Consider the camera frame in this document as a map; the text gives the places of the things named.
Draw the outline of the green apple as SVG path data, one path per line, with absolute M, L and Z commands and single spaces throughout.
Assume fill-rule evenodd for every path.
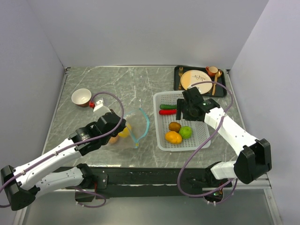
M 183 139 L 189 139 L 192 136 L 192 128 L 189 126 L 183 126 L 180 128 L 179 134 Z

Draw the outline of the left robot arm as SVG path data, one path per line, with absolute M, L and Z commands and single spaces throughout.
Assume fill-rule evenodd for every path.
M 0 171 L 2 187 L 9 204 L 17 211 L 29 206 L 48 192 L 61 188 L 88 188 L 94 176 L 87 164 L 56 172 L 68 161 L 78 159 L 108 144 L 111 137 L 126 127 L 126 120 L 114 111 L 99 117 L 98 121 L 78 128 L 61 144 L 42 156 L 22 166 L 7 165 Z

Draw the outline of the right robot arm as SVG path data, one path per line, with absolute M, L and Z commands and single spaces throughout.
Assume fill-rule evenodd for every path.
M 213 99 L 204 100 L 192 87 L 177 100 L 176 119 L 200 121 L 215 129 L 233 148 L 235 161 L 217 162 L 208 167 L 206 183 L 217 186 L 222 179 L 239 179 L 249 184 L 272 169 L 271 147 L 266 139 L 258 140 L 234 122 Z

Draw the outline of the orange mango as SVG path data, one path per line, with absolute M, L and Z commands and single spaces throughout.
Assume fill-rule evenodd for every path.
M 171 144 L 180 144 L 182 142 L 182 136 L 175 131 L 167 132 L 165 134 L 165 139 Z

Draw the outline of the yellow orange fruit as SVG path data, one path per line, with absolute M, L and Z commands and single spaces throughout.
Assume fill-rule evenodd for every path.
M 130 136 L 131 131 L 132 131 L 131 125 L 127 123 L 123 131 L 118 133 L 118 136 L 121 138 L 127 138 L 128 136 Z

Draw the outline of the pink peach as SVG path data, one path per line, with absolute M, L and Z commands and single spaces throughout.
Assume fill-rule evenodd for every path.
M 119 136 L 111 137 L 108 143 L 115 144 L 115 143 L 117 143 L 118 140 L 119 140 Z

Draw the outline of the clear zip top bag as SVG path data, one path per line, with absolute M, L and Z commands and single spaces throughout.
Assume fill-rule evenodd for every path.
M 126 120 L 126 124 L 129 123 L 132 127 L 130 136 L 127 138 L 119 137 L 117 143 L 108 143 L 107 147 L 113 149 L 137 149 L 139 147 L 140 140 L 147 135 L 149 131 L 150 120 L 142 108 L 128 112 L 124 115 L 124 119 Z

